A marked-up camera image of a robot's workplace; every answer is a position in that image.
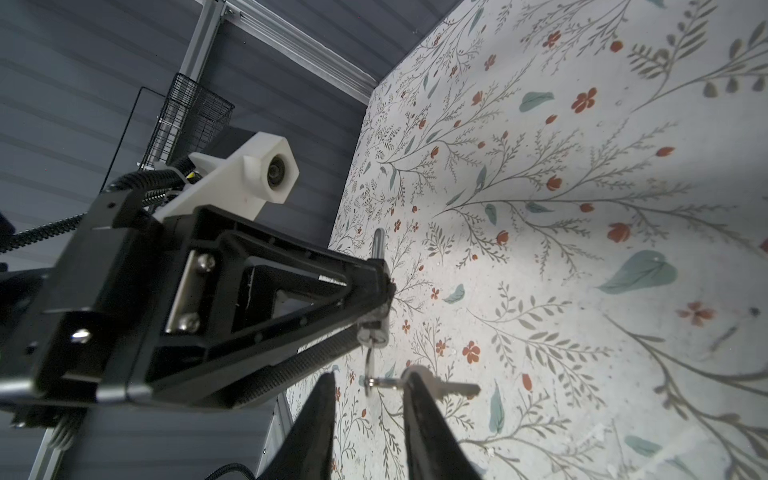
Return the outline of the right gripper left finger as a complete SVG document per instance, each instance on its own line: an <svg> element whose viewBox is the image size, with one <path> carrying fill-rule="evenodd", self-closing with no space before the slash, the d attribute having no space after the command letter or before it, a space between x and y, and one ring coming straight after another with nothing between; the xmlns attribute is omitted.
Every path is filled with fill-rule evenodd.
<svg viewBox="0 0 768 480"><path fill-rule="evenodd" d="M288 436L262 479L330 479L335 428L336 383L332 373L316 382Z"/></svg>

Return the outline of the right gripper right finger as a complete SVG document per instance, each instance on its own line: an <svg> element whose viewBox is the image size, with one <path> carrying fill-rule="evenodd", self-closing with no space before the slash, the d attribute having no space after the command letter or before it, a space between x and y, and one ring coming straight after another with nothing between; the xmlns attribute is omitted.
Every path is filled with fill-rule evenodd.
<svg viewBox="0 0 768 480"><path fill-rule="evenodd" d="M480 478L438 409L426 375L404 378L403 408L410 479Z"/></svg>

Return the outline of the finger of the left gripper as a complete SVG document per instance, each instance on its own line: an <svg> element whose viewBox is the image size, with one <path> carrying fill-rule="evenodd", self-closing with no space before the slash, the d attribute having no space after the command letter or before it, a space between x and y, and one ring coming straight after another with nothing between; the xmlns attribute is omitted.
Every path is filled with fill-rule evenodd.
<svg viewBox="0 0 768 480"><path fill-rule="evenodd" d="M167 341L161 352L180 360L182 369L149 382L143 402L194 410L261 405L358 347L385 347L389 310L388 299L317 308L270 335L230 342L233 351L220 358L187 354L176 340Z"/></svg>
<svg viewBox="0 0 768 480"><path fill-rule="evenodd" d="M387 312L394 296L384 261L315 248L217 207L163 227L183 254L215 260L198 295L205 312L270 312L278 291L311 298L305 312Z"/></svg>

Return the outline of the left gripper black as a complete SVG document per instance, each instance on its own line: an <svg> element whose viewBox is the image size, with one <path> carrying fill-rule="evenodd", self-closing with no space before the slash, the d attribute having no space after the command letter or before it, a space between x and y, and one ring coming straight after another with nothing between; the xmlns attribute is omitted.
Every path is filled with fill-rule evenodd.
<svg viewBox="0 0 768 480"><path fill-rule="evenodd" d="M262 225L204 205L164 220L141 190L105 192L46 272L8 274L1 299L26 302L1 346L1 407L131 402L229 410L264 400L264 347L233 333L245 256Z"/></svg>

